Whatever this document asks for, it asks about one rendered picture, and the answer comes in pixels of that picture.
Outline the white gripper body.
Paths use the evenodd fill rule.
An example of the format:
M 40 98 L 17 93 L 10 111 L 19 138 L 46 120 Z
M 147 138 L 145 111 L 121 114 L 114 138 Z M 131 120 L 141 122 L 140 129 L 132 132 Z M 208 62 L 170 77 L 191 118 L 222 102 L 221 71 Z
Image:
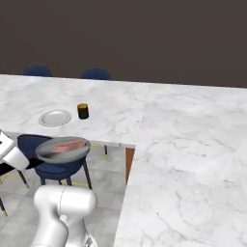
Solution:
M 24 170 L 29 165 L 29 160 L 22 151 L 15 145 L 0 145 L 0 160 L 17 170 Z

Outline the black gold-tipped chair leg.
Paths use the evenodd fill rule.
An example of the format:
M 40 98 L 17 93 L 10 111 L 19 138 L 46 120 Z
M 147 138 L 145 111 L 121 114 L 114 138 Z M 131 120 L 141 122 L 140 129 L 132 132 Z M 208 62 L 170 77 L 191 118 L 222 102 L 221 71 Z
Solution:
M 0 208 L 1 208 L 2 212 L 3 212 L 3 215 L 4 215 L 5 217 L 7 217 L 7 216 L 8 216 L 8 213 L 7 213 L 7 211 L 5 210 L 5 207 L 4 207 L 4 204 L 3 204 L 2 200 L 1 200 L 1 198 L 0 198 Z

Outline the pink steak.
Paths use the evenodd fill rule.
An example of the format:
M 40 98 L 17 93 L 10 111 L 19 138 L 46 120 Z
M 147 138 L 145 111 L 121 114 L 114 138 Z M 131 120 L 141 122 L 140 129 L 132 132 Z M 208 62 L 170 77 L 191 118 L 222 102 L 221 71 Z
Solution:
M 86 142 L 84 140 L 69 141 L 69 142 L 54 145 L 51 151 L 56 153 L 73 151 L 83 148 L 85 144 Z

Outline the white round plate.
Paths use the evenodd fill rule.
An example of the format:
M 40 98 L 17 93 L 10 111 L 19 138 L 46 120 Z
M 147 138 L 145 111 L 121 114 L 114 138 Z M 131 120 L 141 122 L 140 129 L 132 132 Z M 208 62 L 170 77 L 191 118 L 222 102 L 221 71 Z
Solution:
M 52 110 L 41 115 L 39 123 L 48 127 L 67 124 L 71 120 L 71 113 L 65 110 Z

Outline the black cup with gold rim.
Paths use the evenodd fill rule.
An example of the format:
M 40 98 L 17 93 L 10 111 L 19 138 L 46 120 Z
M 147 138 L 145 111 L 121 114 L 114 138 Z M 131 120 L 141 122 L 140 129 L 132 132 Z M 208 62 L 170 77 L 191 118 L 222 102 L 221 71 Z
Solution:
M 89 118 L 89 108 L 86 103 L 80 103 L 77 105 L 78 118 L 80 120 L 86 120 Z

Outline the blue chair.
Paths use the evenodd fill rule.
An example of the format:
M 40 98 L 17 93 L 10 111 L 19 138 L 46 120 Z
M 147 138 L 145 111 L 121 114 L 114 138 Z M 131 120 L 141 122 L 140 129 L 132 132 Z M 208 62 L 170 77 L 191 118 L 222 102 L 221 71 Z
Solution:
M 49 180 L 58 180 L 59 183 L 62 183 L 62 180 L 65 179 L 68 185 L 72 185 L 71 176 L 76 174 L 81 168 L 84 168 L 86 180 L 88 182 L 88 187 L 92 188 L 91 178 L 87 165 L 87 155 L 80 160 L 73 161 L 70 163 L 64 164 L 48 164 L 42 163 L 37 166 L 35 172 L 41 179 L 41 184 L 45 185 L 45 181 Z
M 33 65 L 23 71 L 24 75 L 27 76 L 41 76 L 41 77 L 51 77 L 51 71 L 44 66 Z
M 105 69 L 86 69 L 81 74 L 82 79 L 110 80 L 111 75 Z

